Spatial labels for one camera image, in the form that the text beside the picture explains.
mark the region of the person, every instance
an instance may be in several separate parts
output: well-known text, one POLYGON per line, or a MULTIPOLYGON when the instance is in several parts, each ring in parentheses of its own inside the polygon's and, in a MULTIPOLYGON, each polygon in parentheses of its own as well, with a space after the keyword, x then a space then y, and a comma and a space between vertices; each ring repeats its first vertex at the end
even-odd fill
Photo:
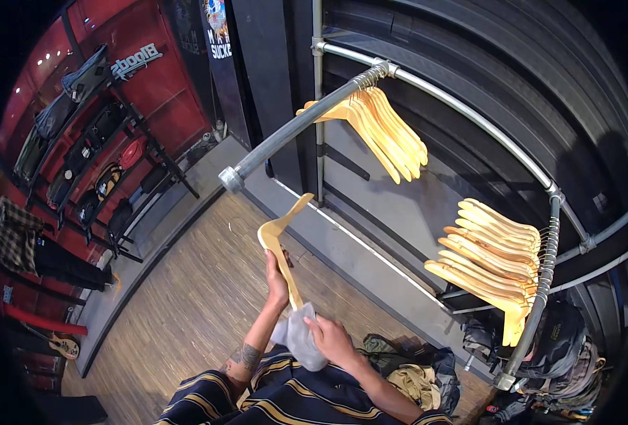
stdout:
POLYGON ((42 218, 0 197, 0 264, 15 273, 53 277, 80 288, 104 292, 119 284, 110 267, 101 270, 49 239, 54 232, 42 218))
POLYGON ((276 258, 269 250, 265 254, 269 295, 244 341, 219 370, 182 381, 156 425, 452 423, 438 410, 423 412, 381 378, 354 350, 340 322, 306 320, 330 362, 318 372, 305 370, 283 345, 263 354, 288 305, 276 258), (237 407, 246 389, 250 394, 237 407))

